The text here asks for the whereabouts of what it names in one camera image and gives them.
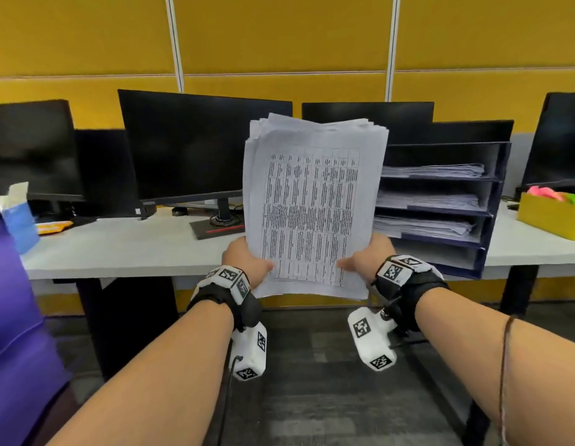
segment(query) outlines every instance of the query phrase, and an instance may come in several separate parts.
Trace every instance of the pink object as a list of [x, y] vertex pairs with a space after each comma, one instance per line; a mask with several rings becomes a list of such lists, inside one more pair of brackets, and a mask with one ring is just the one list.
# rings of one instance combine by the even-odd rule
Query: pink object
[[539, 186], [532, 186], [527, 190], [527, 194], [539, 195], [540, 197], [547, 197], [548, 199], [555, 199], [559, 202], [564, 202], [564, 197], [562, 194], [557, 193], [551, 188], [540, 188]]

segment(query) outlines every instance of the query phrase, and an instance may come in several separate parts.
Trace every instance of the purple garment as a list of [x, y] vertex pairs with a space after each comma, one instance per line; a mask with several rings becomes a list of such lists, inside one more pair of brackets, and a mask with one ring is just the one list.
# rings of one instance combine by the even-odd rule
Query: purple garment
[[0, 446], [20, 446], [68, 373], [0, 216]]

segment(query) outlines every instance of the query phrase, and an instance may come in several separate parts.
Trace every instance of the desk leg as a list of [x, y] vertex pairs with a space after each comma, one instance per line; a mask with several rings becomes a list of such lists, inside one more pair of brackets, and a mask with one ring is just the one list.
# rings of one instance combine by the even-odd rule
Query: desk leg
[[171, 277], [77, 280], [99, 367], [110, 379], [178, 320]]
[[[500, 300], [499, 310], [502, 313], [525, 315], [538, 270], [537, 265], [511, 266]], [[463, 446], [482, 446], [489, 427], [490, 419], [471, 401], [470, 414], [462, 437]]]

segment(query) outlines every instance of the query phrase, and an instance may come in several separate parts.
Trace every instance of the forearm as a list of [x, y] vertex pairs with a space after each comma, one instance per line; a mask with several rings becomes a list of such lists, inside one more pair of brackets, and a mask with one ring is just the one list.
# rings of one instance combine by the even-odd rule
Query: forearm
[[91, 397], [49, 445], [200, 445], [232, 329], [229, 307], [199, 302]]
[[[508, 316], [435, 288], [419, 300], [415, 318], [470, 395], [499, 423], [500, 365]], [[515, 321], [509, 357], [511, 443], [575, 445], [575, 344]]]

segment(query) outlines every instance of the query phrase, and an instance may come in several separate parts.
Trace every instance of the desk surface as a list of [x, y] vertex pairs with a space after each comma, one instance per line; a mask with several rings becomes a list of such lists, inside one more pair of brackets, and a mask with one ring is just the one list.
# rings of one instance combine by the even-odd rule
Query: desk surface
[[[44, 237], [23, 256], [30, 279], [203, 275], [240, 234], [197, 241], [189, 222], [160, 209], [144, 221], [100, 219]], [[486, 266], [575, 264], [575, 241], [516, 220], [503, 203]]]

